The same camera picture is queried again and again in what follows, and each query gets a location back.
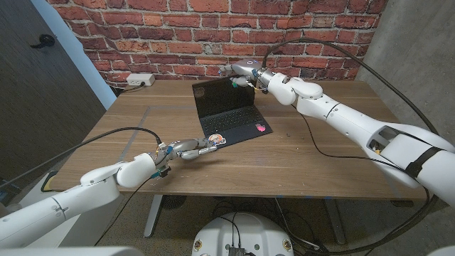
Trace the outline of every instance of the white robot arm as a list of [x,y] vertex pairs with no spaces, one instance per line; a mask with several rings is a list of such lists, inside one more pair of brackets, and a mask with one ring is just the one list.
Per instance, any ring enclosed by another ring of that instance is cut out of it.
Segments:
[[90,171],[80,185],[0,218],[0,248],[25,247],[72,217],[115,200],[117,184],[136,188],[149,178],[167,175],[172,159],[194,159],[216,149],[207,139],[186,139],[160,144],[155,159],[143,153],[131,162]]
[[385,172],[409,187],[422,185],[455,207],[455,147],[419,127],[381,122],[323,94],[322,87],[301,78],[262,69],[256,60],[240,60],[222,71],[234,71],[239,86],[259,86],[283,105],[297,100],[299,113],[323,120],[354,141]]

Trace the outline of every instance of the concrete wall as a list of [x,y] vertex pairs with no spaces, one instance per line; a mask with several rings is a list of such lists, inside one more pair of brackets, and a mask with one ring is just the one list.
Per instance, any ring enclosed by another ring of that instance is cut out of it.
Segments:
[[[401,90],[439,133],[455,143],[455,1],[390,0],[365,63]],[[366,81],[406,124],[424,127],[419,117],[367,70]]]

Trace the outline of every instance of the laptop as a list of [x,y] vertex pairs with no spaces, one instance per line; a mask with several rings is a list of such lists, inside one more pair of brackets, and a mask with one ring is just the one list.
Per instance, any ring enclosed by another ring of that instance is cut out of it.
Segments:
[[234,87],[222,78],[194,84],[193,94],[204,135],[218,148],[272,132],[254,105],[252,87]]

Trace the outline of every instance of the tabletop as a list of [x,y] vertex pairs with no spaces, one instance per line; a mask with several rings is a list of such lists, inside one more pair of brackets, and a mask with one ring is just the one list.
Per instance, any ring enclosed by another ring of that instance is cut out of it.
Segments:
[[[204,137],[190,80],[157,80],[151,87],[120,95],[87,139],[120,127],[143,127],[164,143]],[[318,81],[329,97],[373,118],[397,118],[360,81]],[[351,199],[423,199],[423,188],[408,188],[385,176],[363,159],[336,159],[317,152],[308,128],[292,106],[271,94],[255,95],[255,105],[273,132],[227,146],[194,160],[169,162],[165,178],[147,182],[139,192],[164,195],[262,196]],[[360,147],[325,122],[307,118],[319,149],[339,156],[365,156]],[[50,186],[64,191],[80,183],[90,170],[131,161],[154,151],[156,140],[146,132],[125,131],[76,150]],[[135,188],[119,187],[121,192]]]

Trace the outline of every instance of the sticker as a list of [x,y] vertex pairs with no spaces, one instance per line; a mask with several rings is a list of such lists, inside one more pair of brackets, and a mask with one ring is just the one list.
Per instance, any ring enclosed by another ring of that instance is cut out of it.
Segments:
[[221,136],[219,134],[210,135],[210,137],[208,137],[208,140],[213,142],[213,146],[217,146],[217,145],[226,143],[226,139],[223,138],[223,136]]
[[261,124],[256,124],[256,128],[258,131],[263,132],[265,131],[265,126]]

